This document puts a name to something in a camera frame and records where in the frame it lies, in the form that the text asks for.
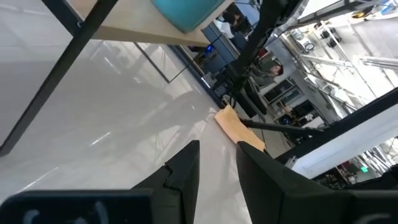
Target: black pole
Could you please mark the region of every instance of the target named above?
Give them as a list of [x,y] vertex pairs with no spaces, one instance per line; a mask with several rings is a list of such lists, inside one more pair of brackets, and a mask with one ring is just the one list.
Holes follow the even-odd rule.
[[316,12],[298,19],[296,25],[290,26],[286,31],[307,26],[319,21],[325,21],[343,14],[347,14],[349,12],[362,10],[373,5],[373,1],[337,1],[327,7],[324,7],[323,9],[319,9]]
[[282,125],[282,124],[267,124],[261,122],[255,122],[248,119],[242,119],[241,122],[248,128],[256,128],[261,130],[268,130],[268,131],[278,131],[283,133],[294,133],[300,134],[302,136],[316,136],[321,134],[323,130],[318,130],[315,128],[301,128],[291,125]]
[[72,40],[58,59],[51,72],[44,80],[42,86],[25,109],[18,122],[15,124],[10,134],[0,147],[0,156],[9,154],[17,144],[27,127],[31,124],[37,113],[48,100],[61,79],[68,72],[80,52],[84,49],[87,42],[94,33],[100,28],[106,16],[111,12],[118,0],[99,0],[88,14],[81,28],[76,31]]

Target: wooden shelf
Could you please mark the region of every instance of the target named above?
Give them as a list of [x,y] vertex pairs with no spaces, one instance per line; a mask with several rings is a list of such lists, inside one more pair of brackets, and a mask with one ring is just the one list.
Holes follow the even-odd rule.
[[[96,0],[67,0],[83,19]],[[184,34],[175,28],[150,0],[119,0],[94,39],[206,47],[208,39],[197,29]]]

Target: person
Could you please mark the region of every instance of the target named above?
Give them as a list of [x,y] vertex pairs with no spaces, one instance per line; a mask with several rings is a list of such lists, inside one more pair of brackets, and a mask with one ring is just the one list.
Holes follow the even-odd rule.
[[282,75],[284,69],[282,65],[277,64],[272,66],[269,72],[263,72],[252,66],[249,72],[251,72],[253,81],[258,85],[258,89],[260,89],[275,83],[275,77]]
[[235,28],[238,25],[241,16],[239,14],[234,14],[231,12],[223,12],[223,18],[224,22],[229,23],[231,27]]

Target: black metal bar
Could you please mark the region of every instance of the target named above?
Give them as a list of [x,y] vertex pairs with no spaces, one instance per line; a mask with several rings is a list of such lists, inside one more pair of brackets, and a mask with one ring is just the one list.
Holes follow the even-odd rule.
[[66,0],[42,0],[42,2],[71,35],[77,34],[83,19],[80,18]]
[[76,32],[75,36],[44,80],[42,86],[33,97],[33,100],[29,103],[3,145],[0,147],[0,156],[10,153],[12,148],[17,144],[27,127],[29,127],[37,113],[72,66],[87,42],[105,20],[106,16],[111,12],[117,1],[118,0],[97,1],[86,20],[82,23],[81,29]]
[[145,56],[145,58],[148,60],[148,62],[159,72],[160,76],[169,84],[171,81],[165,76],[165,74],[159,69],[159,67],[155,64],[155,62],[150,58],[150,56],[145,52],[144,49],[138,44],[134,43],[136,47],[138,48],[139,51]]
[[313,24],[319,21],[328,20],[349,12],[364,9],[374,5],[373,1],[349,1],[343,0],[333,3],[317,12],[311,13],[297,21],[296,25],[289,27],[286,31]]
[[278,19],[283,15],[285,6],[282,1],[264,1],[260,7],[260,18],[258,25],[251,33],[248,42],[241,51],[239,57],[230,63],[234,70],[229,72],[229,76],[241,76],[245,68],[257,57],[259,51],[266,44],[268,37],[271,36]]
[[341,121],[332,124],[323,134],[318,135],[316,138],[311,138],[303,142],[303,144],[285,152],[277,160],[285,164],[293,156],[300,158],[396,104],[398,104],[398,88],[370,102]]
[[291,125],[281,124],[267,124],[261,122],[255,122],[248,119],[241,119],[241,122],[248,128],[256,128],[268,131],[278,131],[283,133],[301,134],[302,136],[315,136],[321,134],[323,131],[313,128],[301,128]]

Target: green light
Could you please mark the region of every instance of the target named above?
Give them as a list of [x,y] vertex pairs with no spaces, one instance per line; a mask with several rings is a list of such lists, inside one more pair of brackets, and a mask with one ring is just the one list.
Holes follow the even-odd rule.
[[361,167],[362,172],[368,172],[368,168],[366,167]]

